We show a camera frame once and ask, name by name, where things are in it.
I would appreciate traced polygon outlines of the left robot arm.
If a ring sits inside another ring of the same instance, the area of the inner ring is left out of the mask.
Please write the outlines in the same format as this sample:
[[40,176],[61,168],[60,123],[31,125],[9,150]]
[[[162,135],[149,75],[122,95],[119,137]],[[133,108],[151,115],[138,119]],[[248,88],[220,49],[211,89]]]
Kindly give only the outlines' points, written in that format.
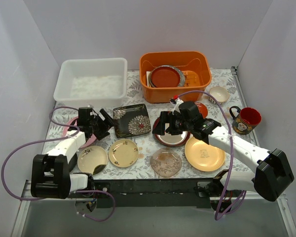
[[80,107],[76,124],[65,124],[67,133],[43,155],[36,155],[32,165],[31,195],[35,198],[66,199],[79,192],[91,197],[95,192],[92,172],[71,173],[78,150],[92,137],[107,137],[114,126],[113,118],[104,110],[96,113],[91,107]]

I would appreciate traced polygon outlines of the large yellow bear plate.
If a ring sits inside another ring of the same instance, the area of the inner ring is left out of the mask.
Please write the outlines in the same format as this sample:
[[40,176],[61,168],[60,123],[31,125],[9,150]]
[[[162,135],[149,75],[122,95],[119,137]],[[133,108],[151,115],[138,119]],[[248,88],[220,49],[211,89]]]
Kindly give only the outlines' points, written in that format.
[[185,144],[185,157],[191,166],[204,172],[218,170],[224,165],[225,152],[190,137]]

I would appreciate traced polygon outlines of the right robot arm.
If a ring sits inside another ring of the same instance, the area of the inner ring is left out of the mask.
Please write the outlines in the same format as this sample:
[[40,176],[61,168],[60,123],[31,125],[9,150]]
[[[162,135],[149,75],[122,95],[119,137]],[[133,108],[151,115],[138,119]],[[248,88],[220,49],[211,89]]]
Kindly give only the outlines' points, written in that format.
[[232,190],[242,190],[256,192],[267,201],[275,201],[294,181],[287,156],[282,150],[271,152],[232,136],[219,122],[203,118],[202,115],[190,118],[179,112],[162,111],[152,130],[156,135],[179,135],[184,131],[229,153],[231,158],[238,159],[252,171],[250,175],[228,170],[220,172],[213,178],[213,189],[219,196],[227,195]]

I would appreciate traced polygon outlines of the black square floral plate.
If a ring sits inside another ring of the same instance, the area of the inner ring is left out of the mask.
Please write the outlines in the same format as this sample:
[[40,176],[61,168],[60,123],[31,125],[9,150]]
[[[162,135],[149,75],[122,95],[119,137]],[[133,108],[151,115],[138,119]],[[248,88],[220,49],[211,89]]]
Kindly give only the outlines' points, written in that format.
[[117,138],[140,136],[151,132],[151,124],[145,104],[114,108],[112,110]]

